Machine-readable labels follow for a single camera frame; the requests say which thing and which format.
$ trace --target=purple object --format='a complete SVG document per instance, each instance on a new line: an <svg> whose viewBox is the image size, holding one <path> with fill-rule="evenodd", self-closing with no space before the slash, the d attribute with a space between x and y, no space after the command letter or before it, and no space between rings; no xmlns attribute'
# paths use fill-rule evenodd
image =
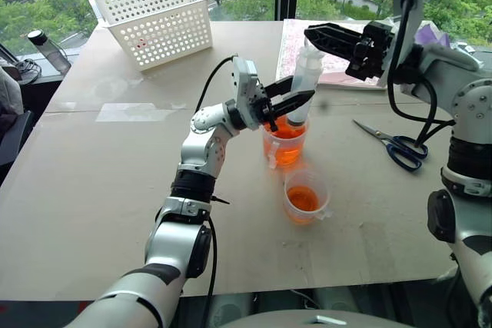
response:
<svg viewBox="0 0 492 328"><path fill-rule="evenodd" d="M447 47L450 46L449 36L447 35L447 33L443 32L439 39L437 39L437 36L432 30L431 25L425 25L423 28L417 31L417 33L415 34L415 42L420 45L434 43Z"/></svg>

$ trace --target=measuring cup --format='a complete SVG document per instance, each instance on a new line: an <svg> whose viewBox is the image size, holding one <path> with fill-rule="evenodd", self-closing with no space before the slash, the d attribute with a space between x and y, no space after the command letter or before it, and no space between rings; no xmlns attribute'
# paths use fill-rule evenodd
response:
<svg viewBox="0 0 492 328"><path fill-rule="evenodd" d="M277 122L280 129L285 129L284 126L287 124L287 120L284 119L284 121ZM292 128L293 131L302 131L299 136L293 138L278 137L276 136L277 132L271 132L265 126L260 126L260 130L263 136L263 149L268 159L268 166L271 169L275 169L277 166L290 165L299 158L306 139L306 133L308 132L308 122L302 128Z"/></svg>
<svg viewBox="0 0 492 328"><path fill-rule="evenodd" d="M301 203L298 202L299 198L296 198L293 203L292 200L294 200L294 198L292 197L291 199L289 194L292 194L292 191L297 190L304 191L305 198L316 198L317 202L315 206L309 204L311 205L312 210L300 209ZM331 210L327 208L330 198L330 191L328 190L327 185L322 181L320 174L309 169L300 169L285 174L284 209L295 224L304 225L312 223L315 219L323 220L325 217L330 217Z"/></svg>

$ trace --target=clear plastic cup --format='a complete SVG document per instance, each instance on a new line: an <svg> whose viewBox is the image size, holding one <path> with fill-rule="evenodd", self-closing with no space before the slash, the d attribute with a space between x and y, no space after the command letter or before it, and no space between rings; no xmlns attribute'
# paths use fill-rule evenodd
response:
<svg viewBox="0 0 492 328"><path fill-rule="evenodd" d="M284 179L284 209L295 224L309 224L331 216L330 191L321 175L309 169L287 172Z"/></svg>
<svg viewBox="0 0 492 328"><path fill-rule="evenodd" d="M268 166L271 169L293 164L301 156L309 127L308 122L306 122L300 127L290 128L289 126L288 128L286 118L276 123L279 127L279 131L277 132L269 131L268 126L260 127L261 135L263 136L264 154L268 159Z"/></svg>

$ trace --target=scissors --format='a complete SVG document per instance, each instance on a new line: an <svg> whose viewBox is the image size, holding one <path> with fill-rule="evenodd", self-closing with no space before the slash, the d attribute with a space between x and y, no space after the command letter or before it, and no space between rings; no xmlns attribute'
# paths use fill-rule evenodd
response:
<svg viewBox="0 0 492 328"><path fill-rule="evenodd" d="M403 169L413 172L422 166L421 159L427 157L429 152L427 146L421 145L419 148L414 147L415 140L407 136L390 136L379 130L374 130L368 126L353 120L354 123L364 131L379 138L386 146L390 158Z"/></svg>

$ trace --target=perforated basket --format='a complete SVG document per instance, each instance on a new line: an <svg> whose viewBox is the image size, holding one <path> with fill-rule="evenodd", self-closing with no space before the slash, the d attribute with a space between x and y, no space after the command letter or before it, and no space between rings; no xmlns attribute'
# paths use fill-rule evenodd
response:
<svg viewBox="0 0 492 328"><path fill-rule="evenodd" d="M139 70L212 46L208 0L89 0Z"/></svg>

